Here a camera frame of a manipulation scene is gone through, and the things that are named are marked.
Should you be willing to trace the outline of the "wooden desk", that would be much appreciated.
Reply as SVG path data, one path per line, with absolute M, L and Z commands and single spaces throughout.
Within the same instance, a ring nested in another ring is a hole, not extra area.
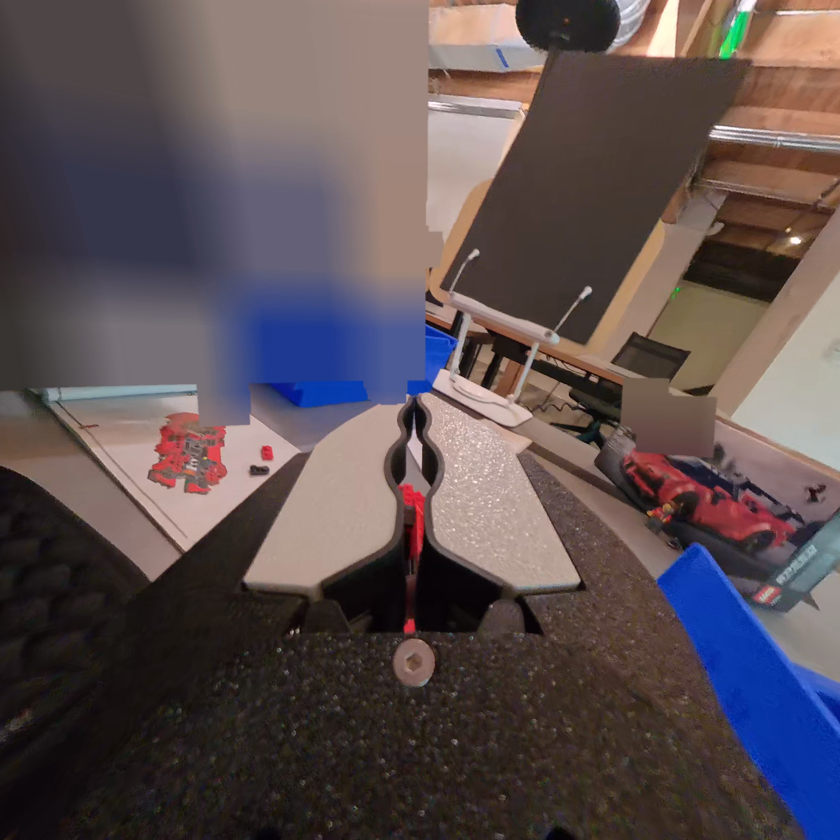
M 454 330 L 455 334 L 457 334 L 460 327 L 459 325 L 454 325 L 456 314 L 456 310 L 451 307 L 440 307 L 426 302 L 426 321 L 436 328 L 449 332 Z M 483 319 L 473 318 L 468 327 L 468 336 L 472 337 L 474 335 L 480 335 L 483 332 L 504 335 L 512 341 L 526 344 L 527 346 L 530 346 L 531 344 L 531 342 L 527 341 L 527 337 L 520 331 L 502 327 Z M 637 378 L 637 375 L 631 371 L 619 369 L 611 363 L 597 359 L 591 354 L 576 353 L 572 350 L 560 347 L 557 344 L 542 343 L 539 351 L 558 362 L 562 362 L 571 369 L 576 371 L 585 371 L 588 375 L 593 375 L 599 377 L 600 379 L 614 382 L 619 386 L 623 385 L 625 380 Z

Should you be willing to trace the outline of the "blue plastic storage bin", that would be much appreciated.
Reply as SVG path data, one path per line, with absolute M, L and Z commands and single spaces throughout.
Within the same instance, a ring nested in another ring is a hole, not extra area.
M 793 663 L 698 543 L 657 583 L 741 745 L 805 837 L 838 839 L 838 683 Z

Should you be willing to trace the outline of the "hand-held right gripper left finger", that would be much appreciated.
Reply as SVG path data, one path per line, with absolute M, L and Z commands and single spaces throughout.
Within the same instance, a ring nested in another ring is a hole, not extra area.
M 311 451 L 245 573 L 249 592 L 333 601 L 351 624 L 406 620 L 400 484 L 414 399 L 376 405 Z

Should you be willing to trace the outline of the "white book stand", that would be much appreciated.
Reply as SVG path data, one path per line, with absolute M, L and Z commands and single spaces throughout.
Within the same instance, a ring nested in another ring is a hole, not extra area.
M 451 396 L 458 403 L 477 411 L 483 417 L 489 418 L 494 423 L 507 428 L 513 428 L 523 424 L 532 417 L 532 413 L 518 404 L 522 387 L 532 368 L 537 352 L 542 344 L 555 345 L 560 341 L 559 330 L 572 312 L 588 298 L 593 291 L 590 286 L 584 287 L 576 299 L 572 302 L 561 320 L 553 328 L 541 326 L 535 322 L 515 318 L 505 312 L 488 307 L 486 304 L 464 296 L 455 291 L 455 287 L 464 273 L 465 269 L 478 257 L 480 251 L 473 248 L 460 263 L 455 277 L 448 289 L 449 303 L 462 315 L 461 323 L 457 331 L 457 344 L 448 373 L 440 372 L 434 382 L 434 389 Z M 495 329 L 506 328 L 519 333 L 524 339 L 530 342 L 530 350 L 527 354 L 526 363 L 516 380 L 514 389 L 506 396 L 490 392 L 485 386 L 470 383 L 459 372 L 461 357 L 466 344 L 467 332 L 473 320 L 484 319 Z

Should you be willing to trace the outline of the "white work mat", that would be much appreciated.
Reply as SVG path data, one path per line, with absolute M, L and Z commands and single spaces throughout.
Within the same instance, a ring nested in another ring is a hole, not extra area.
M 194 394 L 57 402 L 49 408 L 182 551 L 190 549 L 300 453 L 255 417 L 246 425 L 228 426 L 222 449 L 227 475 L 209 494 L 197 496 L 186 494 L 182 481 L 167 489 L 148 480 L 158 459 L 154 447 L 166 415 L 198 414 Z M 261 459 L 262 445 L 273 447 L 273 460 Z M 269 474 L 251 476 L 250 465 L 268 466 Z

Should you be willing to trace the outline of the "red toy brick piece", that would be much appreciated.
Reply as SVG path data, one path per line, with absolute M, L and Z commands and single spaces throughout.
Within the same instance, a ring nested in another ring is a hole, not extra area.
M 420 490 L 410 484 L 400 485 L 404 501 L 404 549 L 406 602 L 403 631 L 405 635 L 416 631 L 417 577 L 425 547 L 425 501 Z

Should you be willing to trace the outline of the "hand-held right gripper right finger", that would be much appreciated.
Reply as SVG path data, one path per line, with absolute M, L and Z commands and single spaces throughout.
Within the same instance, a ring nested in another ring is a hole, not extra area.
M 423 448 L 418 627 L 478 627 L 498 601 L 567 595 L 583 581 L 518 455 L 433 394 L 415 400 Z

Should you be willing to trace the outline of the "toy car box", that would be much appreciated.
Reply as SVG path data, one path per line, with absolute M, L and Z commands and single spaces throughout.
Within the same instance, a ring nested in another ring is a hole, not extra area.
M 707 550 L 752 606 L 817 608 L 814 590 L 838 571 L 838 472 L 717 422 L 712 454 L 642 451 L 624 428 L 595 467 L 681 548 Z

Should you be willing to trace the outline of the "metal ceiling pipe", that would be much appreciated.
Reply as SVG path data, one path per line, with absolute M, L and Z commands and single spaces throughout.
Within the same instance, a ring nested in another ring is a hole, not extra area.
M 711 129 L 709 139 L 727 144 L 839 155 L 839 137 L 836 135 L 744 128 L 719 124 Z

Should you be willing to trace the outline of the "black office chair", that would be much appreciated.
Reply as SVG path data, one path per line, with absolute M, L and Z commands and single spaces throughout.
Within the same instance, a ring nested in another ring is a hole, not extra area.
M 632 333 L 612 359 L 612 365 L 646 378 L 666 379 L 671 382 L 690 356 L 683 350 L 653 339 Z M 552 426 L 571 431 L 586 444 L 603 447 L 603 426 L 617 427 L 621 419 L 623 386 L 603 377 L 593 379 L 588 374 L 583 385 L 571 388 L 571 407 L 591 420 L 585 426 L 552 423 Z

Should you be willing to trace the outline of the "red toy car assembly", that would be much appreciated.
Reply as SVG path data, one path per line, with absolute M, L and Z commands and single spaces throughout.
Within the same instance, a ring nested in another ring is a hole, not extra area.
M 202 425 L 196 413 L 166 415 L 148 480 L 167 489 L 182 481 L 185 494 L 209 494 L 228 472 L 222 459 L 226 432 L 226 426 Z

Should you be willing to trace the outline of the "black round object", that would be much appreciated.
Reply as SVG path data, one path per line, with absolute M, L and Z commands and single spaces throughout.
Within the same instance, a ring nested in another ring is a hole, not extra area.
M 621 24 L 616 1 L 517 1 L 515 19 L 525 42 L 548 53 L 606 52 Z

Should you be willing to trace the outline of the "pale blue strip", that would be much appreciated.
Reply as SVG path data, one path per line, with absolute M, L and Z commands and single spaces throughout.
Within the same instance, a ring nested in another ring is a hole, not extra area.
M 195 384 L 178 385 L 112 385 L 112 386 L 71 386 L 50 388 L 29 388 L 43 402 L 78 402 L 93 399 L 109 399 L 128 396 L 170 396 L 195 394 Z

